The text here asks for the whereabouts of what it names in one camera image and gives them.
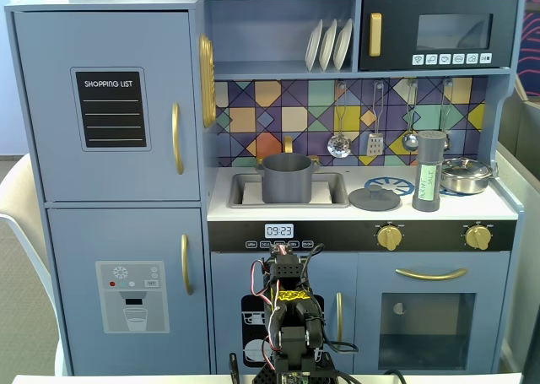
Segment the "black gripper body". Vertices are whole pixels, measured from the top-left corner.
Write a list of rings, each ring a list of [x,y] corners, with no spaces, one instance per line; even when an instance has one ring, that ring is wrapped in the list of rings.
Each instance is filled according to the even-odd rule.
[[[272,261],[299,261],[300,257],[294,254],[293,249],[288,244],[275,244],[270,251]]]

